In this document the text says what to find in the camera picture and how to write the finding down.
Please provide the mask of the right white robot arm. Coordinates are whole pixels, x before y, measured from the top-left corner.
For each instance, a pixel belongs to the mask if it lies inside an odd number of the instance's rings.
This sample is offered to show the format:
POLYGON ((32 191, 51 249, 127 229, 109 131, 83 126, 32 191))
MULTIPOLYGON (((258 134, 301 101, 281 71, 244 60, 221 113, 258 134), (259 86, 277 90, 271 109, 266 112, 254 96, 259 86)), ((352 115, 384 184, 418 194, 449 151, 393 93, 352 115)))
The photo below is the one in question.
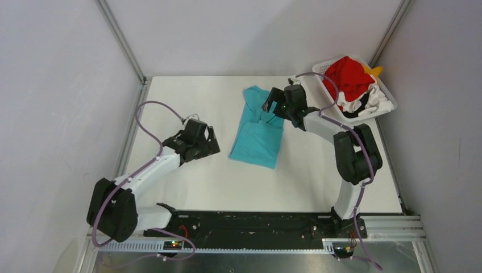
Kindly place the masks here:
POLYGON ((312 235, 348 238, 355 233, 360 238, 359 207, 365 188, 373 183, 376 172, 383 166, 371 128, 365 123, 351 127, 326 116, 316 107, 308 106, 306 92, 300 84, 289 85, 283 90, 272 88, 261 108, 334 146, 336 169, 342 185, 330 217, 314 226, 312 235))

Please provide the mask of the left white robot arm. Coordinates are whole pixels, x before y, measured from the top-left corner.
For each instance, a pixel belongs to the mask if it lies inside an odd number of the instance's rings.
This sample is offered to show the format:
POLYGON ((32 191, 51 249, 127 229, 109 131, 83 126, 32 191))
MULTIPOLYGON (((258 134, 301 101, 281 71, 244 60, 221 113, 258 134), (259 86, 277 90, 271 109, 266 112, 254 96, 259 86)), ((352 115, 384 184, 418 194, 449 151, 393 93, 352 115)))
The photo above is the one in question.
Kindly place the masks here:
POLYGON ((185 127, 162 142, 161 151, 134 173, 114 180, 101 179, 94 187, 87 223, 111 240, 124 242, 140 230, 157 228, 166 237, 179 230, 175 209, 165 204, 139 206, 137 202, 168 173, 183 164, 220 152, 212 126, 188 119, 185 127))

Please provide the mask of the right controller board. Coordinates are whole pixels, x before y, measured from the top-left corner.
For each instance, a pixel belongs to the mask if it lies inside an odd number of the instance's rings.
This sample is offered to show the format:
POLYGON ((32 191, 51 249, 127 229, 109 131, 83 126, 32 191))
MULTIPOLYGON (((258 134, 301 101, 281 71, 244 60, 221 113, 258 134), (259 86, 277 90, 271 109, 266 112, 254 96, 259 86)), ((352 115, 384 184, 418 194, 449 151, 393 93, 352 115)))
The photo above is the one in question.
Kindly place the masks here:
POLYGON ((352 259, 355 249, 355 246, 334 246, 333 257, 337 260, 352 259))

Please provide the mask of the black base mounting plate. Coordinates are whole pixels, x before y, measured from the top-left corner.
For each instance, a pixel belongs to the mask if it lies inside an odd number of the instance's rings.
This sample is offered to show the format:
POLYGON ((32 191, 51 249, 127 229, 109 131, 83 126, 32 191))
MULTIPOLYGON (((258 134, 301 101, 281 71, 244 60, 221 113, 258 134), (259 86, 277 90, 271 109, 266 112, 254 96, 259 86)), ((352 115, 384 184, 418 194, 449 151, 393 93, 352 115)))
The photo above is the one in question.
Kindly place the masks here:
MULTIPOLYGON (((165 230, 186 235, 199 250, 322 250, 323 239, 358 238, 355 233, 348 238, 314 237, 312 228, 329 217, 330 212, 176 210, 165 230)), ((360 223, 360 238, 366 239, 362 218, 360 223)))

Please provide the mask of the red t shirt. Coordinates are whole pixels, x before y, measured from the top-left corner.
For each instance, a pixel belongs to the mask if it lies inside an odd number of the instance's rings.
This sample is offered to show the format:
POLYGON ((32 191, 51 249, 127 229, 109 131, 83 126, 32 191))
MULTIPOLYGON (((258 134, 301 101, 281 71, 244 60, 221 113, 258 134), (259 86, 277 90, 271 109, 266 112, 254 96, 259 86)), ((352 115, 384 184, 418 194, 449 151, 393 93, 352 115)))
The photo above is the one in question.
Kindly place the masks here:
POLYGON ((349 56, 334 62, 324 73, 343 92, 347 102, 358 100, 376 80, 365 72, 358 61, 349 56))

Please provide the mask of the white and black t shirt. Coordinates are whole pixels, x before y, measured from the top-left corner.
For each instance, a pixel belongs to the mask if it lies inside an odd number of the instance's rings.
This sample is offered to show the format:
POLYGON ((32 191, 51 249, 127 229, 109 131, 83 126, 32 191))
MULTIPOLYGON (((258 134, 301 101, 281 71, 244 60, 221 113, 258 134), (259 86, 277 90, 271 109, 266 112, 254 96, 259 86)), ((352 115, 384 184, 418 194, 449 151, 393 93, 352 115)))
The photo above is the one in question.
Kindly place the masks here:
POLYGON ((393 102, 378 84, 371 84, 368 90, 354 101, 348 101, 345 92, 338 93, 336 105, 346 118, 361 118, 370 114, 388 113, 395 109, 393 102))

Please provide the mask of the teal t shirt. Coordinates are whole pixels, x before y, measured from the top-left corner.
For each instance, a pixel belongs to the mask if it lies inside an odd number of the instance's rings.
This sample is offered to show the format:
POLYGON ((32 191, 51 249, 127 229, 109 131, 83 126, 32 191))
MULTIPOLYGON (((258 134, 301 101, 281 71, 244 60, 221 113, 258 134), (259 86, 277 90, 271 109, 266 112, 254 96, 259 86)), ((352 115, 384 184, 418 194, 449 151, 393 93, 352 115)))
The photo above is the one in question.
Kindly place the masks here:
POLYGON ((251 86, 243 91, 245 101, 239 127, 228 158, 265 168, 276 168, 284 133, 284 120, 262 104, 269 91, 251 86))

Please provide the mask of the controller board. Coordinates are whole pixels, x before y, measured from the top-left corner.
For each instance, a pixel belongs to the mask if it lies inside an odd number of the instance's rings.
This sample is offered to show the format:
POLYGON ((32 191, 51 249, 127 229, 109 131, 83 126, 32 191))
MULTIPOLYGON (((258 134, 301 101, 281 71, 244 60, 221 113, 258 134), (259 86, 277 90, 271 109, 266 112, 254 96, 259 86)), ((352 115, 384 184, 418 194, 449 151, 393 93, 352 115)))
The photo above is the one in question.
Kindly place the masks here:
POLYGON ((163 250, 164 251, 180 251, 183 249, 184 241, 164 241, 163 250))
POLYGON ((355 249, 355 246, 334 246, 333 257, 337 260, 352 259, 355 249))

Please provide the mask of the yellow t shirt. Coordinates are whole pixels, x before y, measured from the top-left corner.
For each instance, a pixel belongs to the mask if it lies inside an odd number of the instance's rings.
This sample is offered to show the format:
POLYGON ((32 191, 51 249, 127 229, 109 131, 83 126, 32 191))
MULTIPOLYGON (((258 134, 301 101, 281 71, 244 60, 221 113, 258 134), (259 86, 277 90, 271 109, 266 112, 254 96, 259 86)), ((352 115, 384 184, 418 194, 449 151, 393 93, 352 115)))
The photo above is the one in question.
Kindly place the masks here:
POLYGON ((384 67, 381 66, 371 68, 368 65, 363 65, 363 68, 365 73, 373 76, 377 81, 379 80, 379 77, 384 70, 384 67))

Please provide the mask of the left controller board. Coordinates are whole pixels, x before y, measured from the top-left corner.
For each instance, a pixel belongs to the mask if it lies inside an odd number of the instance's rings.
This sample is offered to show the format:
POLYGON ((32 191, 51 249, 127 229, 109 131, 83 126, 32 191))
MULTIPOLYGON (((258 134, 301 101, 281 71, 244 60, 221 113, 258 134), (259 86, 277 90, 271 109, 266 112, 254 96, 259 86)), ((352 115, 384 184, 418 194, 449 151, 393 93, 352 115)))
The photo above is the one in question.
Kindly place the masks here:
POLYGON ((164 241, 163 250, 164 251, 180 251, 183 249, 184 241, 164 241))

